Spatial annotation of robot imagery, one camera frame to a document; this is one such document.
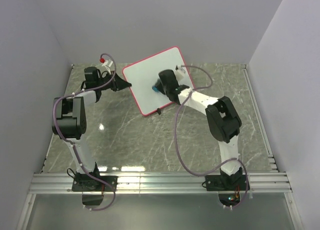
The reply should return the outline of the blue whiteboard eraser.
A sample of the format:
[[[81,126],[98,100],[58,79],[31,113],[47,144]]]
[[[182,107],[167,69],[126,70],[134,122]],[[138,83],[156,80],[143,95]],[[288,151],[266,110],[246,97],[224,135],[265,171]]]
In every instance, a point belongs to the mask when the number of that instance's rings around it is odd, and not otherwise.
[[[155,92],[161,92],[161,91],[156,87],[156,85],[153,85],[153,86],[152,86],[152,89],[153,89]]]

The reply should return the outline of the red framed whiteboard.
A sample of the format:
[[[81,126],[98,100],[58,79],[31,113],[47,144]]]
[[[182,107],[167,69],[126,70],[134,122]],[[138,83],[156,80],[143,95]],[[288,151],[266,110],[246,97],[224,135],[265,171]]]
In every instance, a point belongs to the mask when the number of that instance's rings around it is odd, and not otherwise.
[[[172,102],[169,98],[152,89],[163,70],[174,70],[185,65],[182,53],[177,46],[171,47],[123,68],[124,79],[131,83],[130,91],[143,116],[148,116]]]

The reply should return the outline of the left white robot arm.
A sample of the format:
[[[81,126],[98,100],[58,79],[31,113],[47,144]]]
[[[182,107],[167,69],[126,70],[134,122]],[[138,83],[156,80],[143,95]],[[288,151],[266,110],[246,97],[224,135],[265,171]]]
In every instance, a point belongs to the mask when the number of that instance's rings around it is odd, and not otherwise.
[[[103,180],[85,139],[86,107],[98,102],[102,91],[111,89],[117,92],[132,84],[122,79],[115,70],[101,72],[96,67],[85,68],[84,77],[79,92],[54,98],[52,131],[65,142],[76,163],[74,182],[83,183],[88,190],[95,191]]]

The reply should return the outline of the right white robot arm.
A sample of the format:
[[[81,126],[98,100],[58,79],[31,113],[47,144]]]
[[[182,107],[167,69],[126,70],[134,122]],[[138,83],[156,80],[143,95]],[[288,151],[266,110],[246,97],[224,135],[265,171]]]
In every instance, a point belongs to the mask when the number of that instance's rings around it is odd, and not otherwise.
[[[206,116],[210,133],[218,141],[220,149],[221,185],[231,190],[237,186],[244,169],[239,162],[238,151],[241,119],[229,97],[211,97],[187,85],[180,85],[178,76],[186,74],[184,69],[163,70],[158,74],[159,79],[153,89],[177,103],[179,108],[188,106]]]

